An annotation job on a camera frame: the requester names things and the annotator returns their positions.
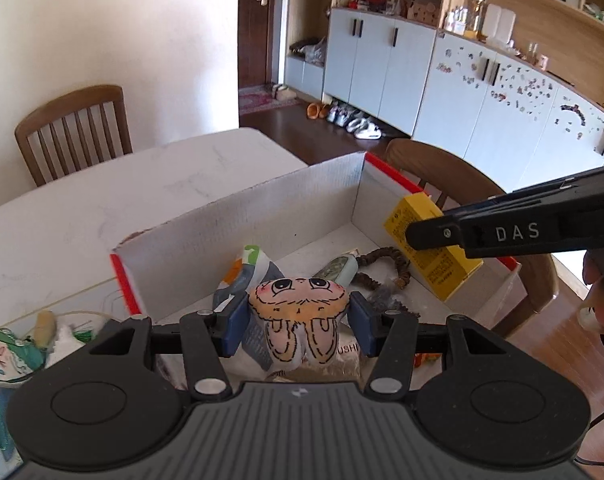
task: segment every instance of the dining table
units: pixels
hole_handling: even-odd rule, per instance
[[[113,279],[109,254],[129,235],[305,167],[239,128],[115,158],[0,206],[0,326]]]

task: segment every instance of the black cable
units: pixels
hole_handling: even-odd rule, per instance
[[[597,424],[604,420],[604,411],[597,415],[588,426],[588,431],[592,430]],[[579,456],[575,457],[575,462],[581,465],[600,465],[604,466],[604,462],[598,462],[597,460],[586,460],[584,458],[580,458]]]

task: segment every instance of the yellow box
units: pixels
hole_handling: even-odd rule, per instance
[[[415,193],[400,200],[384,222],[384,228],[414,268],[419,270],[435,295],[446,301],[482,265],[483,260],[469,260],[460,246],[416,251],[406,243],[405,233],[409,224],[442,214],[426,193]]]

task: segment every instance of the red rug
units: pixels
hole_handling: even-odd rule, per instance
[[[271,90],[264,86],[253,86],[242,88],[239,91],[240,115],[252,114],[253,112],[262,112],[272,110],[273,108],[282,108],[298,103],[297,98],[286,101],[278,101],[271,97]]]

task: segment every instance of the cartoon eye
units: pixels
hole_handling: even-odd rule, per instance
[[[311,283],[311,288],[331,288],[331,283],[322,278],[311,278],[308,281]]]
[[[288,278],[275,280],[271,285],[271,291],[273,292],[273,296],[275,296],[279,292],[282,292],[283,290],[290,290],[291,288],[293,288],[293,280],[289,280]]]

